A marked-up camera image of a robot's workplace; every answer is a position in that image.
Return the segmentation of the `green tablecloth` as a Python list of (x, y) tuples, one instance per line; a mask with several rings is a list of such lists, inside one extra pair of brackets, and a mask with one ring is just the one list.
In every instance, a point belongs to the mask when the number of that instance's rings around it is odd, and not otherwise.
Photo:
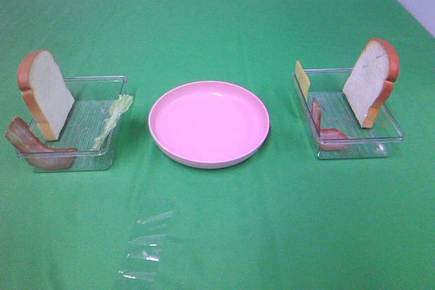
[[(372, 37), (400, 56), (387, 158), (318, 160), (291, 74), (350, 67)], [(433, 289), (434, 39), (396, 0), (1, 0), (1, 129), (28, 116), (16, 70), (125, 75), (134, 103), (106, 171), (34, 173), (1, 140), (2, 289)], [(178, 164), (147, 130), (178, 85), (223, 80), (269, 110), (266, 143), (222, 170)], [(140, 202), (172, 198), (152, 283), (119, 270)]]

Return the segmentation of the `left clear plastic tray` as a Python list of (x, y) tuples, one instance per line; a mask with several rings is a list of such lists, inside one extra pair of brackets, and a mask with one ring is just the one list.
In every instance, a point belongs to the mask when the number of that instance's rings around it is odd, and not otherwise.
[[(98, 149), (92, 147), (94, 140), (104, 131), (105, 120), (111, 116), (111, 104), (125, 93), (127, 77), (66, 77), (64, 81), (75, 102), (59, 138), (55, 141), (47, 140), (33, 119), (28, 122), (31, 132), (42, 143), (62, 150), (47, 153), (18, 150), (16, 154), (26, 160), (36, 173), (106, 170), (113, 162), (114, 139), (121, 121), (108, 132)], [(75, 151), (63, 151), (70, 147)]]

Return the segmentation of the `right clear plastic tray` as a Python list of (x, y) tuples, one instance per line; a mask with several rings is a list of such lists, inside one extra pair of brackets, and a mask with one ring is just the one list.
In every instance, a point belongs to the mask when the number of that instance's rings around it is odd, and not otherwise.
[[(404, 133), (386, 105), (383, 105), (372, 128), (362, 128), (342, 93), (350, 76), (351, 68), (305, 69), (311, 85), (305, 101), (296, 74), (292, 74), (293, 94), (296, 107), (303, 121), (313, 153), (316, 158), (352, 159), (382, 158), (396, 151), (404, 139)], [(311, 117), (311, 105), (316, 98), (321, 110), (321, 127), (337, 128), (347, 135), (348, 147), (340, 151), (325, 151), (320, 147), (320, 136)]]

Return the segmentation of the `bacon strip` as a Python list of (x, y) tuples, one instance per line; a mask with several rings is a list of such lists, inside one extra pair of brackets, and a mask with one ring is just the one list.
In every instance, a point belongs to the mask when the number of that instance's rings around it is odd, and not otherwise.
[(10, 122), (5, 137), (20, 153), (26, 153), (26, 161), (36, 168), (44, 170), (67, 169), (75, 160), (75, 156), (60, 156), (60, 153), (75, 152), (77, 148), (47, 146), (35, 136), (21, 117), (15, 117)]
[(348, 147), (348, 144), (344, 143), (347, 139), (347, 135), (341, 132), (337, 128), (322, 128), (321, 117), (322, 110), (316, 98), (313, 99), (311, 105), (311, 117), (315, 124), (316, 130), (320, 136), (320, 147), (325, 151), (340, 151)]

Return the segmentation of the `yellow cheese slice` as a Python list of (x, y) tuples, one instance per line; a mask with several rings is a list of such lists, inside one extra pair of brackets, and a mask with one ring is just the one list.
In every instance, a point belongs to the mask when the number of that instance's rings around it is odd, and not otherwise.
[(308, 75), (305, 73), (305, 70), (303, 69), (299, 60), (297, 60), (295, 63), (295, 74), (296, 74), (296, 80), (300, 86), (300, 90), (302, 92), (302, 95), (303, 95), (305, 101), (307, 101), (311, 82), (310, 82)]

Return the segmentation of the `clear plastic tray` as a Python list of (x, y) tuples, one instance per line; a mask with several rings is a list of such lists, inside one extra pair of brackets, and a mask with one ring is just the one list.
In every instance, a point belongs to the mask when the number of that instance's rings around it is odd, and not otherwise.
[[(31, 132), (42, 143), (62, 150), (47, 153), (18, 150), (16, 154), (26, 160), (36, 173), (106, 170), (113, 162), (114, 139), (121, 121), (108, 132), (98, 149), (92, 147), (94, 140), (104, 131), (105, 120), (111, 116), (111, 104), (125, 93), (127, 77), (66, 77), (64, 81), (75, 102), (59, 138), (55, 141), (47, 140), (33, 119), (28, 122)], [(75, 151), (63, 151), (70, 147)]]
[[(372, 128), (362, 128), (342, 93), (350, 76), (351, 68), (305, 69), (311, 85), (305, 101), (296, 74), (292, 74), (293, 94), (296, 107), (303, 121), (313, 153), (316, 158), (352, 159), (382, 158), (396, 151), (404, 139), (404, 133), (386, 105), (383, 105)], [(320, 136), (311, 117), (311, 105), (316, 98), (321, 110), (321, 127), (337, 128), (347, 135), (348, 147), (340, 151), (325, 151), (320, 147)]]

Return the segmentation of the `green lettuce leaf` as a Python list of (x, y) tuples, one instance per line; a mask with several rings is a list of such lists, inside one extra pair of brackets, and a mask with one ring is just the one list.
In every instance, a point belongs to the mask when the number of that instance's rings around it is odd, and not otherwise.
[(120, 94), (118, 99), (109, 106), (109, 117), (104, 119), (101, 134), (94, 139), (92, 151), (100, 150), (108, 134), (116, 127), (121, 115), (127, 112), (133, 104), (133, 97), (129, 94)]

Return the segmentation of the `pink round plate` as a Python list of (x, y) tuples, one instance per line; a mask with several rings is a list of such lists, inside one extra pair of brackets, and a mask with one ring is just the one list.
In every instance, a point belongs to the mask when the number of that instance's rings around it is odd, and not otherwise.
[(265, 142), (270, 117), (249, 90), (224, 81), (196, 81), (163, 94), (148, 116), (150, 134), (172, 160), (204, 169), (250, 158)]

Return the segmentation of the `white bread slice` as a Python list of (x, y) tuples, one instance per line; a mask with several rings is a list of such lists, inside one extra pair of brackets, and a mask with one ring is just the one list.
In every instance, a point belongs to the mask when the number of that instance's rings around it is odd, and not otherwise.
[(384, 39), (371, 39), (343, 86), (343, 94), (362, 128), (374, 126), (399, 72), (400, 59), (394, 47)]
[(52, 53), (48, 50), (28, 53), (18, 67), (17, 82), (45, 139), (57, 140), (75, 99)]

